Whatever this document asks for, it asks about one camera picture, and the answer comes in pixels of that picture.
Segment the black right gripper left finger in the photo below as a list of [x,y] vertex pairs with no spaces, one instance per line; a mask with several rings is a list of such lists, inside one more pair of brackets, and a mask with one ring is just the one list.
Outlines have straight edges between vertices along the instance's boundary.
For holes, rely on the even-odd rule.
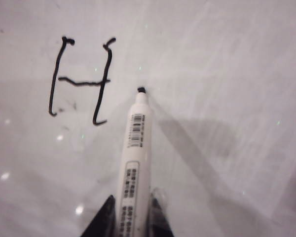
[[80,236],[112,237],[115,220],[115,197],[110,195]]

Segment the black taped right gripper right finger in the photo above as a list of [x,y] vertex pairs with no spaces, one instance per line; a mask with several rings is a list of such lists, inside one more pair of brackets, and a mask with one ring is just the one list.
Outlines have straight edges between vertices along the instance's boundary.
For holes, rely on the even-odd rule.
[[174,237],[165,212],[165,193],[154,188],[150,195],[149,236]]

